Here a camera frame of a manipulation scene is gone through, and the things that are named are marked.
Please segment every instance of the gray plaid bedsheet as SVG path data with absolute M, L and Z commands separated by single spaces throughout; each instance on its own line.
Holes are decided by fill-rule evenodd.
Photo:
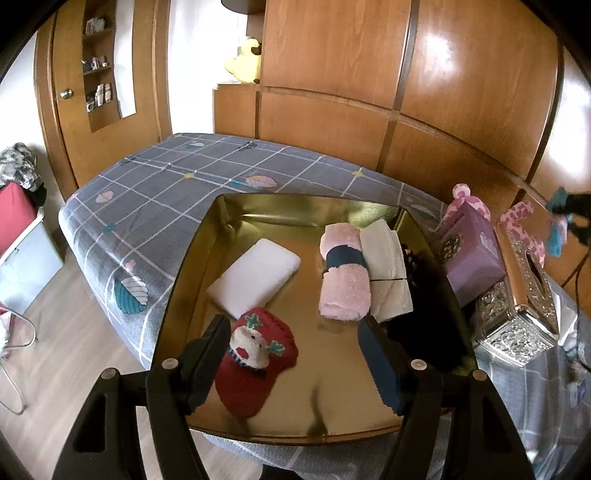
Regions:
M 60 211 L 59 222 L 109 321 L 144 367 L 151 365 L 165 307 L 191 239 L 213 199 L 235 192 L 309 193 L 401 205 L 425 232 L 437 226 L 445 208 L 412 186 L 338 158 L 249 138 L 176 134 L 124 158 L 78 190 Z M 585 338 L 591 338 L 591 332 Z M 478 357 L 504 399 L 539 478 L 546 478 L 545 472 L 555 471 L 570 457 L 591 424 L 587 399 L 571 399 L 564 351 L 555 348 L 527 369 L 495 362 L 486 352 L 479 351 Z M 318 457 L 313 447 L 306 453 L 294 447 L 291 454 L 288 448 L 232 442 L 224 446 L 235 445 L 238 453 L 288 466 L 305 478 L 368 479 L 385 462 L 388 449 L 378 444 L 390 445 L 391 438 L 369 440 L 376 442 L 371 461 L 360 456 L 351 462 L 351 451 L 343 451 L 348 460 L 341 466 L 336 460 L 341 458 L 339 447 Z M 331 470 L 340 473 L 322 473 Z

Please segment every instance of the bottle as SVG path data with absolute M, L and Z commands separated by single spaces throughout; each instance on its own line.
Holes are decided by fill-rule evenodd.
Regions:
M 111 84 L 105 83 L 105 103 L 109 103 L 112 100 Z
M 96 88 L 95 99 L 96 99 L 96 106 L 101 106 L 103 104 L 103 102 L 105 101 L 105 87 L 104 87 L 103 83 L 101 83 Z

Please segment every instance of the pink towel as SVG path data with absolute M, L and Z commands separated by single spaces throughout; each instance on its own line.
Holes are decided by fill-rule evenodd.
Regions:
M 320 238 L 320 255 L 322 255 L 322 258 L 326 260 L 326 255 L 330 249 L 338 245 L 348 245 L 361 252 L 359 229 L 350 223 L 326 225 L 324 235 Z
M 320 239 L 320 254 L 326 259 L 328 252 L 339 245 L 361 252 L 359 230 L 349 223 L 327 225 Z M 323 317 L 361 320 L 369 312 L 370 305 L 369 274 L 363 265 L 345 264 L 329 268 L 324 274 L 319 304 Z
M 361 265 L 341 265 L 324 274 L 319 305 L 323 317 L 361 320 L 370 306 L 369 274 Z

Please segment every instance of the red christmas sock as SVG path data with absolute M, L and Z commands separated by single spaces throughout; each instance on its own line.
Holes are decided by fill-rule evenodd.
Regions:
M 290 328 L 256 307 L 243 314 L 232 331 L 230 347 L 216 375 L 216 390 L 230 413 L 256 415 L 277 375 L 296 364 L 298 350 Z

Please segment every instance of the white cloth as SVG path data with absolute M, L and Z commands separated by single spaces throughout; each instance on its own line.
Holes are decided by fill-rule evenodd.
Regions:
M 371 315 L 379 323 L 411 312 L 413 301 L 398 234 L 380 219 L 361 230 L 360 237 L 369 271 Z
M 565 351 L 571 350 L 577 345 L 577 310 L 569 308 L 568 305 L 561 306 L 560 295 L 554 290 L 552 299 L 558 320 L 558 344 Z
M 238 319 L 264 307 L 300 266 L 300 257 L 261 238 L 207 289 L 209 297 Z
M 7 345 L 9 337 L 10 337 L 10 320 L 12 317 L 12 313 L 4 312 L 0 315 L 0 352 L 4 350 L 4 347 Z

